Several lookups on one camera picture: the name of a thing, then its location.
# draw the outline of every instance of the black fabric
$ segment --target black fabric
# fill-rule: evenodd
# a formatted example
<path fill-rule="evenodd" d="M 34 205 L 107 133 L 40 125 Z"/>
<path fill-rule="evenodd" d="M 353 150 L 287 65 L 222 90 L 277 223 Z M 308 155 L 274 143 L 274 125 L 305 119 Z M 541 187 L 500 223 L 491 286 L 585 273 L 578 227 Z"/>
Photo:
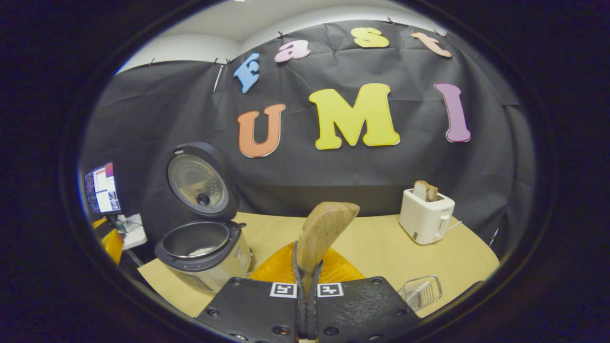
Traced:
<path fill-rule="evenodd" d="M 361 48 L 350 31 L 379 29 L 390 45 Z M 452 53 L 446 59 L 410 34 L 424 32 Z M 296 39 L 311 54 L 276 63 L 278 48 Z M 257 52 L 259 80 L 242 94 L 233 77 Z M 140 212 L 151 239 L 196 216 L 169 193 L 167 152 L 180 143 L 204 140 L 225 155 L 240 195 L 240 211 L 307 215 L 321 201 L 350 201 L 360 215 L 397 214 L 402 191 L 424 179 L 456 202 L 454 216 L 502 256 L 518 241 L 529 217 L 536 163 L 527 117 L 502 75 L 458 37 L 379 21 L 342 21 L 286 34 L 224 66 L 167 62 L 116 75 L 102 96 L 84 151 L 87 168 L 115 163 L 117 191 L 129 213 Z M 387 84 L 395 146 L 367 146 L 366 125 L 355 146 L 318 150 L 318 112 L 309 95 L 333 88 L 354 105 L 360 88 Z M 462 90 L 472 139 L 450 143 L 447 110 L 434 84 Z M 237 117 L 260 112 L 254 139 L 267 138 L 262 111 L 285 104 L 281 140 L 266 157 L 239 150 Z"/>

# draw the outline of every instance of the ceiling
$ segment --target ceiling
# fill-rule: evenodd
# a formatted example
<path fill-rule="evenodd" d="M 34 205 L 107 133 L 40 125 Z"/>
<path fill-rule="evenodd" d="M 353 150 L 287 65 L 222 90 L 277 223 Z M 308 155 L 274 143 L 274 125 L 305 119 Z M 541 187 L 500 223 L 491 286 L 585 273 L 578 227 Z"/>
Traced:
<path fill-rule="evenodd" d="M 205 34 L 243 42 L 275 22 L 342 5 L 365 5 L 413 13 L 388 0 L 228 0 L 187 18 L 162 35 Z"/>

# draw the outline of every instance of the purple letter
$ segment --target purple letter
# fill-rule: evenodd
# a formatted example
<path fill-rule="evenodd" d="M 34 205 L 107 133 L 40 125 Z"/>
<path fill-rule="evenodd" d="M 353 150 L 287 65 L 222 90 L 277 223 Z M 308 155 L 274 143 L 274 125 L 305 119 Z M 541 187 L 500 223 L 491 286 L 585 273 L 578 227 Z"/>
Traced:
<path fill-rule="evenodd" d="M 470 131 L 466 128 L 466 118 L 459 95 L 462 91 L 452 84 L 435 84 L 434 88 L 443 95 L 449 116 L 449 130 L 447 130 L 447 140 L 449 142 L 468 142 Z"/>

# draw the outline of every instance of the monitor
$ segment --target monitor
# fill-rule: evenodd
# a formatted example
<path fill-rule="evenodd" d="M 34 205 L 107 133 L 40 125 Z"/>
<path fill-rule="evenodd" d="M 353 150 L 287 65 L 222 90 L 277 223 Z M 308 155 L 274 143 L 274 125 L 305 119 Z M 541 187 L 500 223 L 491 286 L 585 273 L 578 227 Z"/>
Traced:
<path fill-rule="evenodd" d="M 85 191 L 91 213 L 121 213 L 112 162 L 85 174 Z"/>

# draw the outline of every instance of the white box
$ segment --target white box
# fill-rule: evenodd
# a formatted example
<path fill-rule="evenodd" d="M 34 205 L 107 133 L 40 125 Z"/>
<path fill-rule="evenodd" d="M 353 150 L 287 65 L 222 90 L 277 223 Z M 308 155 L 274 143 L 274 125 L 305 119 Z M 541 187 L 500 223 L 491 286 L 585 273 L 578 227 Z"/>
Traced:
<path fill-rule="evenodd" d="M 437 201 L 427 202 L 413 194 L 413 189 L 403 192 L 403 205 L 398 222 L 418 244 L 430 244 L 445 237 L 455 201 L 438 193 Z"/>

